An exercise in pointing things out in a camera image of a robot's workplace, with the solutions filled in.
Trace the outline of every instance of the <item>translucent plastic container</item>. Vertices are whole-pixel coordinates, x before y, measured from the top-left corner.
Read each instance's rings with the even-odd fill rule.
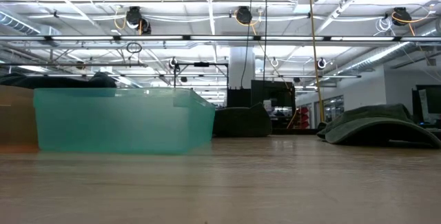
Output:
[[[181,154],[212,138],[214,106],[185,89],[36,89],[39,147]]]

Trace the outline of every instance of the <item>wooden table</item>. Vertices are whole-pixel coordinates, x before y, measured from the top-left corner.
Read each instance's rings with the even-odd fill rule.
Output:
[[[314,136],[187,156],[0,155],[1,223],[439,223],[441,151]]]

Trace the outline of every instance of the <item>fluorescent light fixture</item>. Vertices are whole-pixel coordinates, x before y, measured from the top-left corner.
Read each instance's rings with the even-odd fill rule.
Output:
[[[182,39],[182,35],[126,35],[121,37],[121,40],[124,41],[164,41]]]
[[[40,66],[22,65],[22,66],[19,66],[19,67],[23,68],[23,69],[31,70],[31,71],[34,71],[34,72],[49,72],[48,69],[42,68]]]
[[[128,86],[136,86],[136,87],[138,87],[138,88],[142,88],[141,85],[139,85],[139,84],[137,84],[137,83],[135,83],[135,82],[133,82],[133,81],[131,81],[131,80],[125,78],[125,77],[113,77],[113,78],[114,78],[115,80],[121,82],[121,83],[124,83],[125,85],[128,85]]]
[[[121,35],[121,33],[118,31],[118,30],[110,30],[111,32],[115,32],[115,33],[117,33],[118,35]]]
[[[317,89],[316,86],[294,86],[296,89]]]
[[[220,99],[208,99],[206,100],[209,103],[223,103],[225,100],[220,100]]]
[[[262,40],[267,41],[312,41],[313,37],[262,37]],[[323,37],[316,37],[316,41],[322,41]]]
[[[164,77],[167,78],[173,78],[174,75],[172,74],[167,74],[167,75],[163,75]],[[224,74],[179,74],[178,77],[225,77]]]
[[[276,58],[274,58],[273,60],[271,60],[271,65],[276,67],[278,65],[278,60]]]
[[[360,76],[358,75],[340,75],[340,76],[326,76],[326,79],[323,80],[328,80],[328,79],[357,79],[360,78]]]
[[[227,89],[227,86],[226,85],[177,85],[176,88],[184,88],[184,89],[216,88],[218,90],[218,89]]]
[[[403,37],[401,41],[441,41],[441,37]]]
[[[111,36],[54,36],[54,41],[113,41]]]
[[[82,74],[49,74],[49,75],[44,75],[44,74],[28,74],[26,75],[28,77],[84,77],[85,75]],[[89,74],[86,75],[87,77],[93,77],[93,74]]]
[[[0,36],[0,41],[44,41],[41,36]]]
[[[332,37],[331,41],[393,41],[395,37]]]
[[[217,35],[207,35],[207,36],[201,36],[201,35],[192,35],[190,37],[191,40],[195,41],[224,41],[224,40],[231,40],[231,41],[246,41],[247,39],[252,40],[253,37],[246,37],[246,36],[217,36]]]
[[[421,36],[427,36],[427,35],[433,34],[434,32],[436,32],[436,29],[432,29],[432,30],[422,34]]]

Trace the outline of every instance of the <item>ceiling beam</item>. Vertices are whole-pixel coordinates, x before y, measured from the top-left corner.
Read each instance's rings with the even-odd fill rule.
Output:
[[[78,14],[80,14],[82,17],[86,18],[93,26],[98,28],[100,31],[102,31],[104,34],[107,34],[106,32],[96,21],[92,20],[89,16],[86,15],[82,10],[80,10],[75,4],[73,4],[70,0],[64,0],[66,4],[68,4],[73,10],[75,10]]]

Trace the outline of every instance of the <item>hanging cord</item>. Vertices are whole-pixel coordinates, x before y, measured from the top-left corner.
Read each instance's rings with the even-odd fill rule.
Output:
[[[316,31],[314,27],[314,12],[312,10],[312,0],[309,0],[309,7],[311,8],[311,29],[312,29],[312,45],[314,48],[314,70],[316,73],[316,86],[318,90],[318,104],[320,106],[320,121],[323,121],[324,118],[324,110],[323,110],[323,101],[322,101],[322,93],[320,92],[320,81],[318,80],[318,68],[317,68],[317,50],[316,50]]]
[[[242,26],[251,26],[252,28],[254,28],[254,25],[256,25],[257,23],[260,23],[261,14],[262,13],[259,12],[259,20],[258,21],[255,21],[254,23],[250,22],[249,24],[243,24],[237,19],[237,10],[234,12],[234,18]]]
[[[268,18],[268,0],[265,0],[265,20]],[[262,103],[265,100],[265,66],[266,66],[266,57],[267,57],[267,31],[268,31],[268,22],[265,22],[265,43],[264,43],[264,49],[263,49],[263,81],[262,81]]]
[[[115,12],[115,17],[118,15],[118,8],[116,9]],[[125,22],[127,21],[127,13],[124,14],[124,23],[123,23],[123,27],[118,26],[118,23],[116,22],[116,18],[113,20],[113,22],[115,23],[115,27],[118,28],[119,30],[123,30],[125,28]]]
[[[395,20],[397,20],[397,21],[399,21],[399,22],[403,22],[403,23],[416,23],[416,22],[419,22],[419,21],[423,21],[423,20],[427,19],[427,17],[429,17],[429,15],[430,15],[430,12],[429,12],[429,13],[427,14],[426,17],[423,17],[423,18],[421,18],[421,19],[414,20],[414,21],[405,21],[405,20],[402,20],[402,19],[398,19],[398,18],[396,18],[396,17],[395,17],[395,14],[396,14],[396,13],[397,13],[397,12],[392,13],[392,18],[394,18]]]
[[[294,119],[296,118],[296,115],[297,115],[297,109],[292,110],[292,111],[294,111],[294,114],[293,114],[293,116],[291,118],[291,121],[288,123],[287,129],[289,129],[289,127],[291,127],[291,124],[292,124],[292,122],[294,121]]]
[[[253,0],[249,0],[249,11],[251,11]],[[248,25],[248,31],[247,31],[247,48],[245,50],[245,65],[243,66],[243,72],[242,72],[242,78],[240,78],[240,88],[243,89],[243,77],[245,76],[245,71],[247,69],[247,60],[248,60],[248,41],[249,41],[249,27]]]
[[[413,28],[412,28],[412,25],[409,23],[409,29],[411,30],[411,33],[412,33],[412,35],[413,36],[415,36],[415,31],[413,30]],[[420,45],[417,45],[418,46],[418,48],[420,49],[420,51],[423,53],[423,55],[424,55],[424,58],[426,59],[426,62],[427,62],[427,65],[430,65],[430,61],[429,61],[429,59],[427,58],[427,56],[426,56],[426,53],[424,52],[424,50],[421,48],[421,46]],[[434,72],[435,72],[435,74],[436,74],[436,76],[438,76],[438,78],[435,78],[435,77],[433,77],[431,74],[429,74],[428,72],[426,72],[426,71],[424,71],[426,74],[428,74],[429,76],[431,76],[432,78],[434,78],[434,79],[436,79],[437,81],[440,81],[440,78],[441,78],[441,75],[435,70]]]
[[[254,26],[251,26],[251,27],[253,28],[253,33],[254,33],[254,35],[257,35],[256,29],[254,28]],[[264,57],[263,57],[264,62],[265,62],[265,59],[268,60],[269,64],[273,67],[274,71],[276,71],[277,75],[282,79],[283,83],[285,83],[285,86],[286,86],[287,89],[289,90],[289,94],[292,95],[292,89],[289,88],[289,86],[288,86],[287,82],[285,81],[285,79],[284,79],[284,78],[282,77],[282,75],[279,73],[279,71],[277,70],[277,68],[271,63],[271,60],[268,58],[268,55],[266,54],[265,49],[264,49],[263,46],[262,46],[262,43],[261,43],[260,41],[257,41],[257,42],[258,42],[258,44],[259,44],[259,46],[260,46],[260,48],[262,49],[262,52],[263,52],[263,54],[264,54]]]

